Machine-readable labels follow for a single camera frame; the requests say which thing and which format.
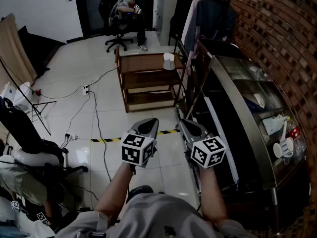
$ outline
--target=tripod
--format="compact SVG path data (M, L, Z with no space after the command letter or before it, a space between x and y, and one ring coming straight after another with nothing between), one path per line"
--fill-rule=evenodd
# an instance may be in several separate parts
M25 96L25 94L21 91L20 87L17 85L17 83L15 83L14 79L12 78L12 76L10 75L10 73L7 71L6 66L4 66L3 58L0 58L0 63L3 66L4 70L6 71L6 73L8 74L9 78L12 80L12 82L14 83L14 85L16 86L16 88L21 92L21 94L23 95L23 97L28 101L28 103L31 105L32 107L32 113L31 113L31 120L33 122L33 117L37 116L39 118L39 120L41 121L42 125L44 126L44 128L46 129L46 131L48 132L48 134L51 136L51 133L49 132L49 130L46 128L45 124L43 123L41 117L42 117L42 112L44 110L44 108L49 104L49 103L56 103L57 101L51 101L51 102L43 102L43 103L38 103L38 104L33 104L32 102L30 102L30 100ZM45 105L41 111L38 111L38 109L35 106L39 106L39 105Z

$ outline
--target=white cube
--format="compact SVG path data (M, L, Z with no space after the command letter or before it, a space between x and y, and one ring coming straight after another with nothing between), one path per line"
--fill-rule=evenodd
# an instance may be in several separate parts
M17 202L17 201L12 201L11 202L11 207L16 212L18 212L20 210L20 205L19 205L19 202Z
M197 141L193 144L191 159L203 168L210 168L221 163L227 147L217 137Z
M154 138L124 133L120 140L122 161L143 166L153 155L156 144Z

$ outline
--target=yellow and black tape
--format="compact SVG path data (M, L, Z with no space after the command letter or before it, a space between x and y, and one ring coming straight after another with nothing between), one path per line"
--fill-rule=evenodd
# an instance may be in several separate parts
M177 133L177 132L179 132L178 129L163 130L163 131L159 131L158 135L171 134L171 133ZM104 138L104 139L95 139L95 138L90 139L90 141L94 142L94 143L114 142L114 141L120 141L120 140L121 140L121 137Z

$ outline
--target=gray shirt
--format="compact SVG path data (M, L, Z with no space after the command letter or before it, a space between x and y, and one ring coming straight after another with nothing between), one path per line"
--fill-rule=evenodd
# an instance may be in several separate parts
M107 238L167 237L166 227L182 238L254 238L233 220L218 225L219 232L204 221L201 215L180 198L163 194L139 194L130 200L126 213L116 226L108 226L109 218L99 212L85 212L56 238L85 238L92 232L106 233Z

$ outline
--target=tile floor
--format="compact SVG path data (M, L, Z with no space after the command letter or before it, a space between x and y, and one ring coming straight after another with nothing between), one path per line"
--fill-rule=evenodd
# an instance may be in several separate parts
M155 32L147 32L149 53L172 52L173 47L161 47ZM47 97L62 97L75 91L80 85L96 81L103 73L114 68L113 49L106 53L105 41L108 37L101 36L62 46L51 60L47 71L34 85L34 89L42 89ZM134 44L128 44L128 50L121 54L142 53ZM97 110L100 119L100 128L103 138L121 137L132 124L146 118L158 118L159 130L174 129L177 124L175 110L162 109L136 113L126 113L118 83L116 70L109 72L90 88L97 99ZM71 118L80 109L89 96L83 96L82 89L75 94L56 99L57 103L46 107L43 113L44 122L52 135L45 131L36 118L34 126L42 138L61 145L69 127ZM44 102L52 99L41 96L34 101ZM94 96L90 94L89 101L80 113L73 119L68 133L76 134L79 138L68 144L69 153L66 164L71 167L85 165L89 172L77 172L68 177L73 185L85 187L101 197L103 190L109 184L104 166L103 143L91 143L89 139L100 138L98 122L95 112ZM198 207L198 198L195 185L191 178L191 171L184 157L184 147L179 133L159 135L158 153L149 160L146 169L137 168L132 178L130 189L140 185L149 185L155 192L163 191L166 194L183 198L195 208ZM10 138L10 143L16 149L18 145ZM115 175L121 164L119 142L107 143L106 164L111 176ZM77 207L93 209L96 200L89 192L75 188L83 198ZM73 206L70 195L65 196L65 205Z

